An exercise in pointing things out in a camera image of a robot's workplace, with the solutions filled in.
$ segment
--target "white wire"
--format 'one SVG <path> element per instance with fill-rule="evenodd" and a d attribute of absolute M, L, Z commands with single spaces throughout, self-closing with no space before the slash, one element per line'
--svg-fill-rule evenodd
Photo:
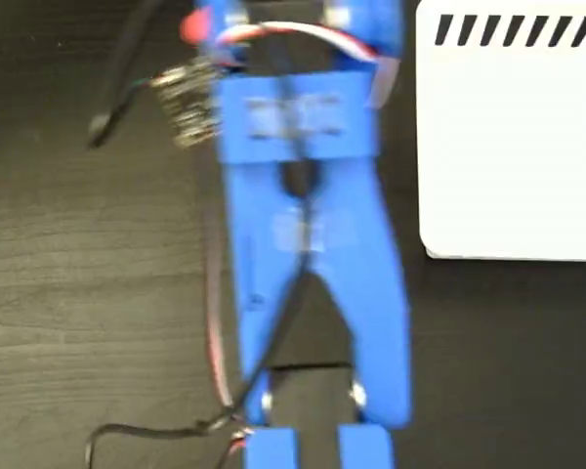
<path fill-rule="evenodd" d="M 261 24 L 236 24 L 225 29 L 217 37 L 218 44 L 242 42 L 271 31 L 297 31 L 322 39 L 361 62 L 375 64 L 378 56 L 362 42 L 341 31 L 329 27 L 295 21 L 265 21 Z"/>

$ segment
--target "red component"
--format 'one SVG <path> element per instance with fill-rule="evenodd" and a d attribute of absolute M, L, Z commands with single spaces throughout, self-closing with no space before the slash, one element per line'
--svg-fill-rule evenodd
<path fill-rule="evenodd" d="M 210 11 L 208 7 L 195 10 L 186 16 L 180 25 L 180 37 L 183 41 L 196 45 L 208 38 Z"/>

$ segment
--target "black cable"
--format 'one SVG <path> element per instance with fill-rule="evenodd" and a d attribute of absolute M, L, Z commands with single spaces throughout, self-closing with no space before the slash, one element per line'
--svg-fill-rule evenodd
<path fill-rule="evenodd" d="M 268 38 L 270 39 L 275 37 L 277 37 L 277 35 L 268 34 Z M 281 98 L 286 103 L 290 103 L 295 98 L 295 93 L 288 74 L 293 70 L 291 69 L 292 67 L 289 66 L 289 63 L 284 60 L 285 57 L 290 57 L 290 55 L 284 53 L 286 52 L 284 50 L 277 51 L 273 47 L 271 47 L 270 52 L 269 59 L 274 68 Z M 280 343 L 285 338 L 295 315 L 300 310 L 302 296 L 307 289 L 310 279 L 310 276 L 307 275 L 307 270 L 311 261 L 311 221 L 313 217 L 311 174 L 313 168 L 312 161 L 306 152 L 305 143 L 297 132 L 299 126 L 297 125 L 297 117 L 295 116 L 293 107 L 284 106 L 283 109 L 285 128 L 289 129 L 287 137 L 292 144 L 296 159 L 301 165 L 299 171 L 295 172 L 297 185 L 303 190 L 301 196 L 302 220 L 300 223 L 301 245 L 295 274 L 289 279 L 289 281 L 287 281 L 286 285 L 281 290 L 280 298 L 278 298 L 278 301 L 276 302 L 278 305 L 278 312 L 275 318 L 275 327 L 272 329 L 269 336 L 265 352 L 254 366 L 248 379 L 244 381 L 241 388 L 235 393 L 232 400 L 233 404 L 228 407 L 223 407 L 209 420 L 198 421 L 192 426 L 178 429 L 151 429 L 119 423 L 108 423 L 99 427 L 90 435 L 85 448 L 85 463 L 87 469 L 93 468 L 96 443 L 98 439 L 104 435 L 120 434 L 156 440 L 179 440 L 192 437 L 205 437 L 213 431 L 224 427 L 230 423 L 240 410 L 242 410 L 260 376 L 266 369 L 268 369 L 270 361 L 275 356 Z"/>
<path fill-rule="evenodd" d="M 108 62 L 100 97 L 101 109 L 89 124 L 89 146 L 105 143 L 115 124 L 132 101 L 131 88 L 124 89 L 130 65 L 137 56 L 137 47 L 143 41 L 147 28 L 165 0 L 144 0 L 130 15 Z"/>

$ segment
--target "wood grain surface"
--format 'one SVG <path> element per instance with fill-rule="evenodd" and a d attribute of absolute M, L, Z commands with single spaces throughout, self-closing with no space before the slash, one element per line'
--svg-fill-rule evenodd
<path fill-rule="evenodd" d="M 212 151 L 175 150 L 148 95 L 107 147 L 84 150 L 106 55 L 133 4 L 0 0 L 0 469 L 79 468 L 101 423 L 177 426 L 216 405 L 190 164 Z M 187 56 L 177 31 L 189 10 L 169 2 L 136 76 Z M 415 413 L 396 433 L 399 467 L 584 468 L 586 265 L 425 258 L 408 37 L 379 163 L 412 300 Z M 236 381 L 228 272 L 225 286 Z M 331 310 L 325 292 L 310 293 L 288 360 L 341 346 Z M 98 467 L 212 467 L 224 437 L 108 438 Z"/>

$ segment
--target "blue plastic bracket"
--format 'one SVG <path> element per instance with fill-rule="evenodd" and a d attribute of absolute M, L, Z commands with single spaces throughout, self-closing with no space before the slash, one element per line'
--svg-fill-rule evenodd
<path fill-rule="evenodd" d="M 388 56 L 399 57 L 403 24 L 393 0 L 340 0 L 353 12 L 346 30 Z M 225 27 L 236 0 L 208 0 L 211 37 Z M 281 185 L 278 163 L 292 160 L 283 106 L 298 114 L 311 158 L 320 163 L 314 194 L 312 271 L 321 277 L 353 336 L 356 379 L 365 391 L 368 422 L 339 429 L 344 469 L 393 467 L 386 429 L 410 418 L 408 304 L 398 249 L 375 173 L 377 114 L 366 107 L 373 69 L 339 60 L 340 69 L 292 75 L 295 103 L 282 103 L 273 77 L 222 79 L 220 159 L 224 165 L 233 254 L 240 357 L 248 376 L 265 351 L 277 301 L 294 274 L 301 222 L 299 200 Z M 263 376 L 246 416 L 267 421 Z M 260 429 L 250 438 L 246 468 L 297 469 L 293 429 Z"/>
<path fill-rule="evenodd" d="M 394 469 L 391 436 L 381 426 L 342 425 L 338 438 L 343 469 Z M 293 429 L 258 429 L 247 443 L 245 467 L 298 469 L 297 455 Z"/>

